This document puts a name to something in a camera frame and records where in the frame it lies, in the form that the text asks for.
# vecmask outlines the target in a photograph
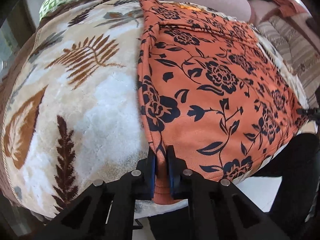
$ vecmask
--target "black pants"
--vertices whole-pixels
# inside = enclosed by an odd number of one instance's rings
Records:
[[[269,216],[288,236],[295,236],[316,194],[320,177],[319,139],[309,133],[297,135],[254,176],[282,176]],[[156,240],[189,239],[188,208],[150,217],[149,222]]]

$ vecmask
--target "brown fern leaf print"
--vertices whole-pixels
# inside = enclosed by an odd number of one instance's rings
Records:
[[[95,36],[89,41],[87,37],[81,44],[73,44],[71,49],[64,49],[64,54],[51,62],[47,67],[54,64],[62,64],[66,66],[66,71],[70,72],[68,79],[69,85],[74,85],[74,89],[79,87],[86,79],[92,75],[99,67],[119,66],[121,64],[108,63],[113,55],[115,55],[119,48],[116,40],[109,41],[107,36],[103,38],[103,34],[95,39]]]
[[[57,175],[54,176],[57,187],[53,186],[53,188],[58,196],[52,195],[52,197],[57,203],[57,206],[54,207],[58,212],[61,212],[76,197],[78,186],[74,185],[76,177],[74,176],[73,160],[76,153],[72,150],[74,146],[71,140],[73,130],[68,133],[67,123],[59,115],[57,115],[57,122],[61,138],[58,139],[59,146],[57,147],[59,165],[56,165]]]

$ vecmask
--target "orange floral fabric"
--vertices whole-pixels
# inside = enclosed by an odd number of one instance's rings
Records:
[[[247,24],[157,0],[140,4],[138,95],[158,161],[156,203],[172,203],[167,145],[205,178],[233,180],[297,133],[301,106]]]

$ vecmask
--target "folded orange fabric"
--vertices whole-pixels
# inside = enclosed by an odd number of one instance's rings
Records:
[[[307,12],[306,9],[298,4],[295,0],[273,0],[279,5],[282,17],[290,17],[298,13]]]
[[[169,196],[165,149],[207,179],[258,169],[306,120],[293,91],[245,23],[140,0],[141,116],[158,170],[154,201]]]

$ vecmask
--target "beige blanket with leaf print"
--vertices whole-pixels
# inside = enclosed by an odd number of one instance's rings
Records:
[[[24,207],[54,217],[148,150],[136,95],[138,0],[96,0],[39,30],[7,103],[1,147]]]

